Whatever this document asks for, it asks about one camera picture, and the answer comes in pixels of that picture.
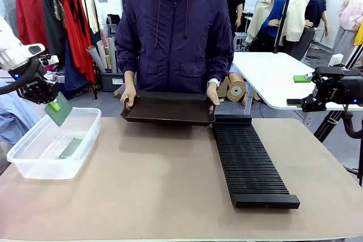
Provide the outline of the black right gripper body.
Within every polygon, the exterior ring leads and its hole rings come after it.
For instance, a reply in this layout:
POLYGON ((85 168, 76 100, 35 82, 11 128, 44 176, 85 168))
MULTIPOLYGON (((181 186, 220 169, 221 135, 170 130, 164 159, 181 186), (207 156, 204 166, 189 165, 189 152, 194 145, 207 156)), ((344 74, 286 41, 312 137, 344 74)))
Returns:
POLYGON ((341 105, 358 104, 358 77, 325 80, 319 86, 319 100, 341 105))

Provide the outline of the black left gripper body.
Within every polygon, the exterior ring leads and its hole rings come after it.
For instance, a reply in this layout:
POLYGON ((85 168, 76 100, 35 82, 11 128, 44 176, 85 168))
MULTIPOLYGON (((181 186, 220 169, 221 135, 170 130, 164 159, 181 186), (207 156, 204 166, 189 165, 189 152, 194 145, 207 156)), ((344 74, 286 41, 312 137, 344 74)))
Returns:
POLYGON ((33 103, 50 103, 54 101, 58 95, 58 84, 44 77, 35 77, 28 81, 19 79, 22 83, 21 95, 23 99, 33 103))

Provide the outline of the person's right hand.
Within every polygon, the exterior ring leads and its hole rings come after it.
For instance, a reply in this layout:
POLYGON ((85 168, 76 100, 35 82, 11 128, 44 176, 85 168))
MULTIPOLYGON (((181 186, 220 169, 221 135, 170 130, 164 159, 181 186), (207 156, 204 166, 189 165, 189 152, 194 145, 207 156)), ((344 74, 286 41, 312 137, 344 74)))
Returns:
POLYGON ((121 95, 120 101, 123 103, 125 109, 130 110, 137 96, 136 88, 134 84, 124 84, 124 86, 124 92, 121 95))

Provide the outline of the person's left hand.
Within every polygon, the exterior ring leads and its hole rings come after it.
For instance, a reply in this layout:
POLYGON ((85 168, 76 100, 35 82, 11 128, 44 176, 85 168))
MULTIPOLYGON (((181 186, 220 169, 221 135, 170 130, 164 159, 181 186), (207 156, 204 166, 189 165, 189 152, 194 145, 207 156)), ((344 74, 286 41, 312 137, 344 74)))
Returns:
POLYGON ((220 100, 218 98, 216 83, 212 82, 208 84, 206 95, 215 106, 219 106, 220 100))

